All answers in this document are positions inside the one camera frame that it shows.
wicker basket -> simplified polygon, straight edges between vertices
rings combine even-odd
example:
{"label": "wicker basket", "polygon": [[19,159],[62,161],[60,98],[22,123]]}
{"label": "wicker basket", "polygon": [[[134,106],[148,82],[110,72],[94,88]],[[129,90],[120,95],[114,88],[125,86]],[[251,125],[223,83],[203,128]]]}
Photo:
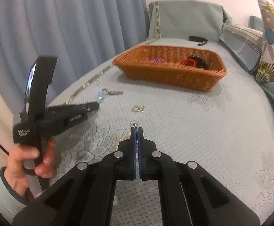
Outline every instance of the wicker basket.
{"label": "wicker basket", "polygon": [[[182,60],[197,54],[206,60],[208,70],[179,65]],[[150,62],[163,58],[165,62]],[[220,56],[209,50],[170,46],[136,46],[114,59],[114,64],[133,80],[147,80],[210,91],[227,70]]]}

handheld device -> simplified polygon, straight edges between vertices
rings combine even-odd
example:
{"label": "handheld device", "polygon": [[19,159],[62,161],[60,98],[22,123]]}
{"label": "handheld device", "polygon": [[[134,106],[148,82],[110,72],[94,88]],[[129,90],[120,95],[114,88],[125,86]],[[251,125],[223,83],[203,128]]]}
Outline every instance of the handheld device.
{"label": "handheld device", "polygon": [[47,88],[52,82],[57,60],[56,57],[40,56],[31,67],[24,97],[24,109],[20,113],[21,123],[13,127],[14,143],[33,146],[40,151],[37,159],[23,162],[33,194],[44,191],[49,185],[47,179],[37,177],[34,172],[34,168],[43,161],[41,137],[52,137],[62,133],[86,120],[88,112],[99,108],[97,102],[45,107]]}

logo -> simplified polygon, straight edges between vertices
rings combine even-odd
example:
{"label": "logo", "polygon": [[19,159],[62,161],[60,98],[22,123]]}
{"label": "logo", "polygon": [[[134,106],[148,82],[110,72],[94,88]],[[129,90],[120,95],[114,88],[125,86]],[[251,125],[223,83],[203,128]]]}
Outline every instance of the logo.
{"label": "logo", "polygon": [[27,129],[27,130],[19,129],[18,133],[19,133],[20,137],[23,138],[23,137],[27,136],[28,133],[30,133],[30,130],[29,129]]}
{"label": "logo", "polygon": [[82,114],[79,114],[79,115],[77,115],[77,116],[71,117],[71,118],[70,118],[70,121],[77,120],[77,119],[79,119],[79,118],[81,118],[81,117],[82,117]]}

blue curtain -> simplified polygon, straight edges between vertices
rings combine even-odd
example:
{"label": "blue curtain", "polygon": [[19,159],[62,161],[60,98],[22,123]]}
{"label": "blue curtain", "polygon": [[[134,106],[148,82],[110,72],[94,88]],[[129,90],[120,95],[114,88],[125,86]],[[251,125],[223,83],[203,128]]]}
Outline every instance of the blue curtain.
{"label": "blue curtain", "polygon": [[56,55],[50,103],[101,63],[146,40],[145,0],[0,0],[0,93],[23,109],[28,73],[38,55]]}

purple hair clip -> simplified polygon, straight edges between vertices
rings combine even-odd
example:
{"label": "purple hair clip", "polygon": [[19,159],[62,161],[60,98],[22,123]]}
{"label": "purple hair clip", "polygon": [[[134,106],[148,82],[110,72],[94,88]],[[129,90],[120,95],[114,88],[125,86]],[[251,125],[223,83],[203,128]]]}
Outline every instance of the purple hair clip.
{"label": "purple hair clip", "polygon": [[150,62],[151,63],[163,63],[163,62],[165,62],[165,60],[162,58],[154,58],[154,59],[150,59]]}

